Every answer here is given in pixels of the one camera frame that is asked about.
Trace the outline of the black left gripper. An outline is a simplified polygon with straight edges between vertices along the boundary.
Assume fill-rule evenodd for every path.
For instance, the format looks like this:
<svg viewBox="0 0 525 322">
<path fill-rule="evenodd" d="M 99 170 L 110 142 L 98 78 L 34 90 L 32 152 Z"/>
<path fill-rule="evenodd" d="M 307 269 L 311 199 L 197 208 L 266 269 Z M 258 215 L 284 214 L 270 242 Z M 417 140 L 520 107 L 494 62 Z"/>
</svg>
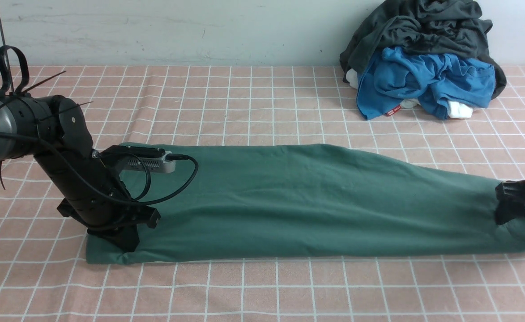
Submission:
<svg viewBox="0 0 525 322">
<path fill-rule="evenodd" d="M 58 206 L 60 214 L 74 218 L 89 233 L 106 235 L 106 241 L 123 253 L 134 252 L 140 242 L 137 225 L 154 228 L 160 214 L 141 196 L 131 196 L 119 173 L 106 166 L 99 153 L 58 148 L 37 153 L 34 159 L 64 197 Z M 148 192 L 151 173 L 144 173 L 143 192 Z"/>
</svg>

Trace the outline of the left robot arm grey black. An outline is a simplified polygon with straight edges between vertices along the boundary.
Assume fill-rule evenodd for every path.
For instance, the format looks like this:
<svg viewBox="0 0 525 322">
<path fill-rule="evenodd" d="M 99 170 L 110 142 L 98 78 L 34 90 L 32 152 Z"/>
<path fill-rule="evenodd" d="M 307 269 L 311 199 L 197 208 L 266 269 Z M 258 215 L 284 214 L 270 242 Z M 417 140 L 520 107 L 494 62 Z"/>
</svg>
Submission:
<svg viewBox="0 0 525 322">
<path fill-rule="evenodd" d="M 63 195 L 57 210 L 90 235 L 124 252 L 136 250 L 138 225 L 154 228 L 158 210 L 142 197 L 150 172 L 168 171 L 162 148 L 93 147 L 80 104 L 61 95 L 34 98 L 24 53 L 0 47 L 0 163 L 32 156 Z"/>
</svg>

